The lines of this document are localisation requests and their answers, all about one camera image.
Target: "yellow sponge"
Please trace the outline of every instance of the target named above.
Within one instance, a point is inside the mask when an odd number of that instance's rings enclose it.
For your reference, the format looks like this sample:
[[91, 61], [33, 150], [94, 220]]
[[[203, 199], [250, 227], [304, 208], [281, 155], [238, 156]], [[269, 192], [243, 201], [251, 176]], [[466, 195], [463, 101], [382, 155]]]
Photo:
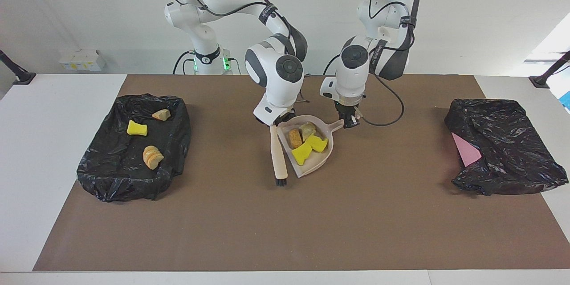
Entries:
[[311, 148], [311, 145], [309, 145], [308, 143], [304, 143], [303, 145], [301, 145], [301, 147], [293, 149], [291, 153], [293, 154], [293, 157], [295, 157], [295, 160], [297, 161], [299, 166], [303, 166], [305, 164], [305, 160], [309, 158], [312, 151], [313, 149]]
[[136, 123], [132, 120], [129, 120], [129, 126], [126, 129], [126, 133], [128, 133], [129, 135], [145, 136], [148, 134], [148, 128], [146, 125], [141, 125], [140, 123]]
[[316, 152], [322, 153], [326, 148], [326, 146], [328, 145], [328, 139], [322, 140], [321, 138], [315, 135], [310, 135], [309, 138], [307, 138], [307, 140], [305, 141], [305, 143], [308, 143], [311, 146], [311, 148], [314, 149]]

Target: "blue object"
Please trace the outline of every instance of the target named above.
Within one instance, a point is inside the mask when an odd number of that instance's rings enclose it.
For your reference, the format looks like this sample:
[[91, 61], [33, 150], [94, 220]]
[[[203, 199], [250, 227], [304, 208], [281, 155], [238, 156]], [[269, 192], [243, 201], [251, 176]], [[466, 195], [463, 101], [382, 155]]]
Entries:
[[564, 107], [570, 109], [570, 91], [560, 98], [560, 102]]

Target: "white table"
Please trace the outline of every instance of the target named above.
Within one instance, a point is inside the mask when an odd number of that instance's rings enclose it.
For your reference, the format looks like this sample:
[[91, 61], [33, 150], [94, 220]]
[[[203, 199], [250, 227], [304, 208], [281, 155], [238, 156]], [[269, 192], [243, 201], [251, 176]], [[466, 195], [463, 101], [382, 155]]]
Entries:
[[[124, 75], [39, 74], [0, 100], [0, 284], [558, 285], [556, 271], [338, 271], [279, 273], [32, 273], [76, 179], [79, 159], [109, 112]], [[527, 78], [477, 77], [488, 98], [521, 103], [558, 163], [570, 169], [570, 114]], [[81, 117], [59, 117], [60, 110]], [[49, 181], [38, 179], [48, 174]], [[570, 186], [544, 192], [568, 238]]]

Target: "green light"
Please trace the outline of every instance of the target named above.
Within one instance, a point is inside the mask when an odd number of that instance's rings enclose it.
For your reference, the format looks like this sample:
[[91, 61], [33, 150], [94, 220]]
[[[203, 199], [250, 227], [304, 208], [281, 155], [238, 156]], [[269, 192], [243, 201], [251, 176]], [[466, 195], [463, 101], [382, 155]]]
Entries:
[[224, 58], [222, 58], [222, 61], [224, 62], [224, 69], [225, 70], [230, 70], [232, 68], [232, 65], [228, 61], [228, 58], [224, 57]]

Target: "gray joint cap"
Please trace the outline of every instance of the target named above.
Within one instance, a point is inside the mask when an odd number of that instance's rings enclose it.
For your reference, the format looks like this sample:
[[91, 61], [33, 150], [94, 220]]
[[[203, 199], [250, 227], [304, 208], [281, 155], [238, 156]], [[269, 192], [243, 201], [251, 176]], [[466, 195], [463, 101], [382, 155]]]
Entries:
[[342, 63], [349, 69], [356, 69], [368, 62], [368, 51], [361, 45], [351, 45], [342, 51]]
[[303, 77], [303, 65], [301, 60], [295, 56], [285, 55], [277, 60], [275, 64], [277, 74], [286, 81], [298, 82]]

